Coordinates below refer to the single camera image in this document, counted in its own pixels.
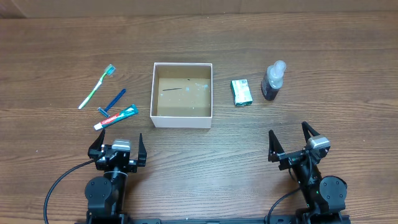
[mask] toothpaste tube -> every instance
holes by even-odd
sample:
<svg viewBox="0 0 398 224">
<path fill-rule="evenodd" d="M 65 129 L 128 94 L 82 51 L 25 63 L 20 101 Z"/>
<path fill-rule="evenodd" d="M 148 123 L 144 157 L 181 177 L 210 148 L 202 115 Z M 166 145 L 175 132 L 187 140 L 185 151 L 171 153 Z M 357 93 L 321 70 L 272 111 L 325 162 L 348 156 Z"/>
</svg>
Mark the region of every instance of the toothpaste tube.
<svg viewBox="0 0 398 224">
<path fill-rule="evenodd" d="M 131 105 L 128 108 L 113 115 L 112 117 L 106 118 L 105 120 L 101 121 L 100 123 L 94 125 L 94 129 L 97 131 L 97 130 L 106 128 L 116 122 L 123 120 L 124 118 L 128 118 L 135 114 L 138 114 L 138 110 L 135 105 Z"/>
</svg>

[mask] bottle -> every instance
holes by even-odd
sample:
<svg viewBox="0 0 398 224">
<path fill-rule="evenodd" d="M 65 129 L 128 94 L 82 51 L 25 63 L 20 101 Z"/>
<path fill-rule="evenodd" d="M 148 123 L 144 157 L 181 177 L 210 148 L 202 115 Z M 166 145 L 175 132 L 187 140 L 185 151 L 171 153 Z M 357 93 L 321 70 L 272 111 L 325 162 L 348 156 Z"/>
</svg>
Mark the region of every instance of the bottle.
<svg viewBox="0 0 398 224">
<path fill-rule="evenodd" d="M 268 67 L 261 82 L 261 91 L 266 100 L 274 100 L 276 94 L 282 88 L 285 70 L 286 63 L 282 60 L 276 61 L 275 64 Z"/>
</svg>

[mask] red label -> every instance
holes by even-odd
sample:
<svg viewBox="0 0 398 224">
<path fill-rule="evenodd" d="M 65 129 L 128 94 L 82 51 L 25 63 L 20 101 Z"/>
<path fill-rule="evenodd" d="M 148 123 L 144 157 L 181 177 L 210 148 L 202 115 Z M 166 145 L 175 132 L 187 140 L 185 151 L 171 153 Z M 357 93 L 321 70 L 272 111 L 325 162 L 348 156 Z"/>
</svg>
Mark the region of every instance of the red label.
<svg viewBox="0 0 398 224">
<path fill-rule="evenodd" d="M 120 114 L 120 113 L 117 113 L 117 114 L 113 115 L 112 117 L 110 117 L 110 118 L 108 118 L 108 119 L 106 119 L 106 120 L 101 121 L 101 124 L 104 125 L 104 124 L 112 123 L 112 121 L 114 121 L 114 120 L 119 116 L 119 114 Z"/>
</svg>

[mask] wood grain surface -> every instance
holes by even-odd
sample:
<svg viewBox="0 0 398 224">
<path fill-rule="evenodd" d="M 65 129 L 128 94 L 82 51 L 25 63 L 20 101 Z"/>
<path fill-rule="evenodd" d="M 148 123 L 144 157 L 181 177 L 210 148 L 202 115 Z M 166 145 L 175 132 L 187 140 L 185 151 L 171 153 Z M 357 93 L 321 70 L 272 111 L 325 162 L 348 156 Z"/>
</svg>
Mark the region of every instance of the wood grain surface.
<svg viewBox="0 0 398 224">
<path fill-rule="evenodd" d="M 285 60 L 284 86 L 265 101 L 267 66 Z M 213 126 L 157 129 L 149 118 L 154 62 L 212 63 Z M 103 69 L 116 72 L 84 107 Z M 230 81 L 248 79 L 254 102 L 235 108 Z M 296 188 L 267 161 L 273 129 L 287 152 L 300 149 L 300 123 L 331 141 L 323 176 L 348 183 L 353 223 L 398 222 L 398 13 L 0 20 L 0 223 L 43 223 L 54 181 L 85 162 L 93 125 L 135 103 L 140 113 L 107 129 L 105 143 L 139 133 L 147 166 L 129 175 L 125 211 L 134 218 L 263 217 Z M 85 219 L 94 165 L 60 182 L 51 223 Z M 275 214 L 305 207 L 300 194 Z"/>
</svg>

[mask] soap bar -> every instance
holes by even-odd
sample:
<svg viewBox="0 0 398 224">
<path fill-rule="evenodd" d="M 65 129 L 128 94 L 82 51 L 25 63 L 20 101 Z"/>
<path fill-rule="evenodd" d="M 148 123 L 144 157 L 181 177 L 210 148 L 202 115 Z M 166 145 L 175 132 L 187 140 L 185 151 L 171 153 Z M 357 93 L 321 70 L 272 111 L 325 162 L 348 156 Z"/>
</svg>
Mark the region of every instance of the soap bar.
<svg viewBox="0 0 398 224">
<path fill-rule="evenodd" d="M 247 80 L 232 80 L 231 88 L 235 97 L 235 106 L 251 105 L 253 98 Z"/>
</svg>

